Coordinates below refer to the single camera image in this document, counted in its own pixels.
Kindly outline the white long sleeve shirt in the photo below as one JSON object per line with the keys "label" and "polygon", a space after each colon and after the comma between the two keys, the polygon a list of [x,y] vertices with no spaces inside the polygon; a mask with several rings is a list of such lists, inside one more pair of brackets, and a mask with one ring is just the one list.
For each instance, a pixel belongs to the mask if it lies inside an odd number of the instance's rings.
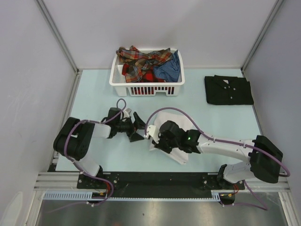
{"label": "white long sleeve shirt", "polygon": [[[194,125],[186,116],[168,113],[165,111],[161,111],[157,114],[153,125],[160,128],[160,126],[166,121],[175,122],[184,131],[194,128]],[[185,165],[189,161],[188,154],[181,151],[179,148],[173,148],[171,153],[165,153],[164,151],[161,152],[178,162],[180,165]]]}

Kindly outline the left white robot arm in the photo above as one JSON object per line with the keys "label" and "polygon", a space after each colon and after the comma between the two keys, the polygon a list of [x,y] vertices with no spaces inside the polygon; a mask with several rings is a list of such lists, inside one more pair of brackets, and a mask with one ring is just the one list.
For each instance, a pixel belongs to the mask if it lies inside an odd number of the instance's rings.
{"label": "left white robot arm", "polygon": [[103,177],[102,167],[89,154],[91,140],[111,139],[117,133],[125,133],[130,142],[136,142],[144,140],[137,133],[144,128],[145,122],[137,112],[131,113],[129,108],[112,107],[100,122],[68,118],[54,140],[53,149],[68,159],[82,175],[88,177],[87,182],[93,188],[101,187],[103,182],[110,186],[111,183]]}

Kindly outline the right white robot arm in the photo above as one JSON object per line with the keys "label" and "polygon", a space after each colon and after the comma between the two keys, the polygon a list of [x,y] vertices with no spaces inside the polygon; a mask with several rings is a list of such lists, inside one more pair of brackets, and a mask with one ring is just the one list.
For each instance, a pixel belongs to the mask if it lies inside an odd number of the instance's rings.
{"label": "right white robot arm", "polygon": [[154,146],[165,153],[177,148],[185,153],[216,154],[239,160],[220,167],[217,184],[222,189],[251,178],[276,184],[280,177],[283,153],[265,136],[258,135],[254,140],[221,139],[197,129],[183,130],[173,121],[160,127],[150,125],[146,132]]}

